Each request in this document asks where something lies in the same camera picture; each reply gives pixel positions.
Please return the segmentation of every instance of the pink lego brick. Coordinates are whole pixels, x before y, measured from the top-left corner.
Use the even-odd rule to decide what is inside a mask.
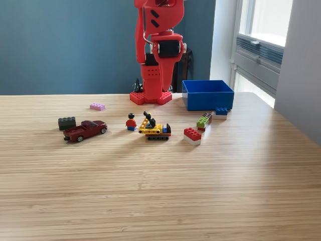
[[[91,109],[95,109],[95,110],[103,110],[103,109],[105,109],[105,105],[103,105],[103,104],[97,104],[97,103],[92,103],[92,104],[90,105],[90,108],[91,108]]]

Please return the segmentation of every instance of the minifigure red torso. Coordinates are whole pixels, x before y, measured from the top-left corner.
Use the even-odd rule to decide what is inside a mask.
[[[134,119],[129,119],[128,121],[126,121],[126,126],[127,127],[136,127],[136,121]]]

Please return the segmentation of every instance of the blue box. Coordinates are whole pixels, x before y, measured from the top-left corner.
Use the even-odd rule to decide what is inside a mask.
[[[183,80],[187,110],[232,109],[234,91],[223,80]]]

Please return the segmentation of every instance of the white lego brick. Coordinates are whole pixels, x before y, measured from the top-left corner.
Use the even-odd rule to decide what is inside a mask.
[[[223,119],[223,120],[226,120],[227,119],[227,115],[212,114],[212,119]]]
[[[190,143],[193,146],[198,146],[201,144],[201,140],[198,141],[193,141],[191,138],[187,137],[184,135],[184,140],[187,141],[188,143]]]

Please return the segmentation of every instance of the toy car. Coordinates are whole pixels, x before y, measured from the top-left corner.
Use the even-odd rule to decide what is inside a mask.
[[[94,136],[99,133],[106,133],[107,124],[101,120],[94,122],[84,120],[81,126],[70,128],[64,131],[64,140],[71,142],[81,142],[84,139]]]

